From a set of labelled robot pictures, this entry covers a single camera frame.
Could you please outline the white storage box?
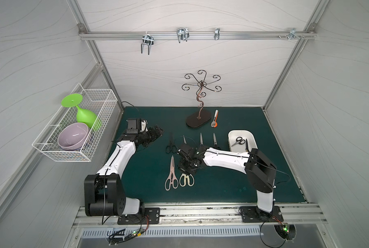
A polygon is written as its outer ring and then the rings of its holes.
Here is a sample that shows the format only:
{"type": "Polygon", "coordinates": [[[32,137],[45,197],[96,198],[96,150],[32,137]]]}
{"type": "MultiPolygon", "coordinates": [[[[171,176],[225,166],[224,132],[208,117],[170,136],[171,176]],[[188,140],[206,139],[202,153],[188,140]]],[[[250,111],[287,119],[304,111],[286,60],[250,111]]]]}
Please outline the white storage box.
{"type": "Polygon", "coordinates": [[[235,140],[238,136],[241,136],[244,139],[248,139],[249,150],[251,150],[253,148],[258,149],[258,146],[256,144],[256,140],[254,138],[254,135],[250,131],[247,131],[247,130],[232,130],[228,134],[228,142],[229,142],[229,147],[230,147],[231,152],[235,152],[235,153],[246,152],[246,144],[235,145],[233,147],[231,146],[235,142],[235,140]]]}

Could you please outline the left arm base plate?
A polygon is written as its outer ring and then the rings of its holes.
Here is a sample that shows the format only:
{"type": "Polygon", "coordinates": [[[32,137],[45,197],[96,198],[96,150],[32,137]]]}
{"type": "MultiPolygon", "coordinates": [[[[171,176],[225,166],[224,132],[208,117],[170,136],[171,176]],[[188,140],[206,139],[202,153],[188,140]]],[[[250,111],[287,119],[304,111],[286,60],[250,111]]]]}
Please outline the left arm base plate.
{"type": "Polygon", "coordinates": [[[119,216],[117,220],[118,225],[147,225],[159,224],[160,222],[160,208],[145,208],[139,214],[119,216]]]}

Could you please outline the tiny black scissors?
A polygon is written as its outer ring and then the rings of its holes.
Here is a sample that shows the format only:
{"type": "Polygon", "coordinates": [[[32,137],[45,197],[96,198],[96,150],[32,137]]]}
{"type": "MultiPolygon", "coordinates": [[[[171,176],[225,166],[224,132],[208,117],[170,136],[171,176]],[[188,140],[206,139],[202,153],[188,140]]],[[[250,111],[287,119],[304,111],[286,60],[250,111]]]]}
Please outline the tiny black scissors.
{"type": "Polygon", "coordinates": [[[231,146],[233,147],[235,145],[243,145],[245,143],[246,143],[246,139],[242,138],[241,136],[238,136],[235,142],[231,146]]]}

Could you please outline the large black scissors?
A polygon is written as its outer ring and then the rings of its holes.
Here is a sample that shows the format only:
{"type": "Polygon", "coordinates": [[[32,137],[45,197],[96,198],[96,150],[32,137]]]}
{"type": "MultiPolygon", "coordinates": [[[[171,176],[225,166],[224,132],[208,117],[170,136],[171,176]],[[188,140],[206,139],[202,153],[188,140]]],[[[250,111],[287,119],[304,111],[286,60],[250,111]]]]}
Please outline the large black scissors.
{"type": "Polygon", "coordinates": [[[168,145],[165,148],[165,152],[167,154],[169,154],[169,153],[175,154],[175,153],[177,153],[177,151],[178,151],[178,148],[176,147],[176,145],[174,143],[173,133],[170,133],[169,143],[168,143],[168,145]]]}

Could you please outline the black handled scissors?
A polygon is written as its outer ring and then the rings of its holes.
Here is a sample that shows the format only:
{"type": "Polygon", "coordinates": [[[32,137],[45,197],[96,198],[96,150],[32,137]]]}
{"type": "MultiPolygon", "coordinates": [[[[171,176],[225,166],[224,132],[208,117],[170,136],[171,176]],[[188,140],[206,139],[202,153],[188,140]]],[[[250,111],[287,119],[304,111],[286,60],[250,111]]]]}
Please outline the black handled scissors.
{"type": "Polygon", "coordinates": [[[214,149],[218,149],[218,143],[217,143],[217,138],[216,138],[215,133],[213,133],[213,147],[214,149]]]}

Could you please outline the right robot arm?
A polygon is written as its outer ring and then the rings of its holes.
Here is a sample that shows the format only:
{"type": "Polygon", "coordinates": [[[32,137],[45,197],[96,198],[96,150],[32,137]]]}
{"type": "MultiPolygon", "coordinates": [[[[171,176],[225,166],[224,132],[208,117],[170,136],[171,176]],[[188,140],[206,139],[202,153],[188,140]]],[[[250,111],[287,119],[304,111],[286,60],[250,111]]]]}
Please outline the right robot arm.
{"type": "Polygon", "coordinates": [[[181,157],[179,169],[188,175],[205,166],[222,167],[245,174],[251,186],[256,189],[256,214],[260,219],[272,217],[277,167],[259,149],[239,153],[204,145],[196,149],[182,144],[177,154],[181,157]]]}

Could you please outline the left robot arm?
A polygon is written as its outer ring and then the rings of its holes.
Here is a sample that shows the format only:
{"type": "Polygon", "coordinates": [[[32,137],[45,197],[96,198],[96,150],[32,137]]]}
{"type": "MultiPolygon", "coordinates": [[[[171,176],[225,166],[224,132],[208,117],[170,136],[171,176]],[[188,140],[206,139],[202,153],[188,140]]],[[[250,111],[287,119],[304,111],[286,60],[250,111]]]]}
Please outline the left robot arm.
{"type": "Polygon", "coordinates": [[[163,135],[163,130],[150,127],[140,133],[122,134],[105,165],[84,181],[85,213],[88,217],[137,215],[141,201],[126,197],[122,175],[137,148],[146,147],[163,135]]]}

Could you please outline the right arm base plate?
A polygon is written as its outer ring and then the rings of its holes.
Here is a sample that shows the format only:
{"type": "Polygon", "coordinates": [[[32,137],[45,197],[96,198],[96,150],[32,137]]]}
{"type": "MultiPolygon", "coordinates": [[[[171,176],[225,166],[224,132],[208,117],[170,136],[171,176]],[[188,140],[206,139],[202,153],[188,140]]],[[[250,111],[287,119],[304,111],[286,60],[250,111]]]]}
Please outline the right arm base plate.
{"type": "Polygon", "coordinates": [[[284,222],[279,206],[274,206],[272,212],[260,210],[257,206],[243,206],[239,208],[243,223],[284,222]]]}

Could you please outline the beige scissors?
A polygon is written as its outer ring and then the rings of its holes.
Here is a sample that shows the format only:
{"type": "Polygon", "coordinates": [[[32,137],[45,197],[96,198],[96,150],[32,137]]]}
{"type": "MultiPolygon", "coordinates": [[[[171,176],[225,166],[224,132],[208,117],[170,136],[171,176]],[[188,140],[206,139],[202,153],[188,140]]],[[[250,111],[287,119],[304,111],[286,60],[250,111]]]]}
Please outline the beige scissors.
{"type": "Polygon", "coordinates": [[[187,175],[183,173],[179,178],[179,185],[181,187],[185,187],[185,186],[192,187],[194,186],[194,183],[195,183],[195,179],[192,174],[187,175]]]}

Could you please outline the pink scissors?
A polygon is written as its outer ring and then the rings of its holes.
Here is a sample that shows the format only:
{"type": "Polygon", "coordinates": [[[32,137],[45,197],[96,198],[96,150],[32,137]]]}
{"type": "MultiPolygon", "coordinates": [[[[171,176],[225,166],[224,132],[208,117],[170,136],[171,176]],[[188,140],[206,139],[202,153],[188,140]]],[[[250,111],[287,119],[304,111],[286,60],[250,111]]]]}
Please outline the pink scissors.
{"type": "Polygon", "coordinates": [[[170,173],[164,183],[164,188],[166,191],[170,191],[171,189],[177,189],[179,186],[179,180],[175,175],[175,161],[174,156],[171,156],[170,161],[170,173]]]}

